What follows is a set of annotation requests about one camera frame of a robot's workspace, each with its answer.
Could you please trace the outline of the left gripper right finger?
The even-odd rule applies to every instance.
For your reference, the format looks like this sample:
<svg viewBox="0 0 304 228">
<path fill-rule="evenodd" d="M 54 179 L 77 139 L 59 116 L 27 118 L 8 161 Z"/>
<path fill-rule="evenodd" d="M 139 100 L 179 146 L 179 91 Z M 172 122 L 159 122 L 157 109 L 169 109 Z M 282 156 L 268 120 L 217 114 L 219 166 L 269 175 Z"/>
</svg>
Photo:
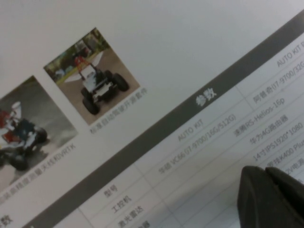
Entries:
<svg viewBox="0 0 304 228">
<path fill-rule="evenodd" d="M 266 168 L 267 175 L 271 178 L 276 190 L 282 197 L 281 201 L 288 209 L 285 213 L 287 228 L 304 227 L 304 184 L 288 175 L 279 168 Z"/>
</svg>

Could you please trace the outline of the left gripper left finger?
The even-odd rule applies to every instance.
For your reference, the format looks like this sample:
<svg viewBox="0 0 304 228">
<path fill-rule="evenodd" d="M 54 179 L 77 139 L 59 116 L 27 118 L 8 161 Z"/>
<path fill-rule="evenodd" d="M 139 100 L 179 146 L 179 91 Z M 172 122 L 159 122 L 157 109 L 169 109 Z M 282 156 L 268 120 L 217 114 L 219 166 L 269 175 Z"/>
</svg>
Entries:
<svg viewBox="0 0 304 228">
<path fill-rule="evenodd" d="M 259 167 L 242 169 L 237 210 L 242 228 L 291 228 L 293 216 L 279 188 Z"/>
</svg>

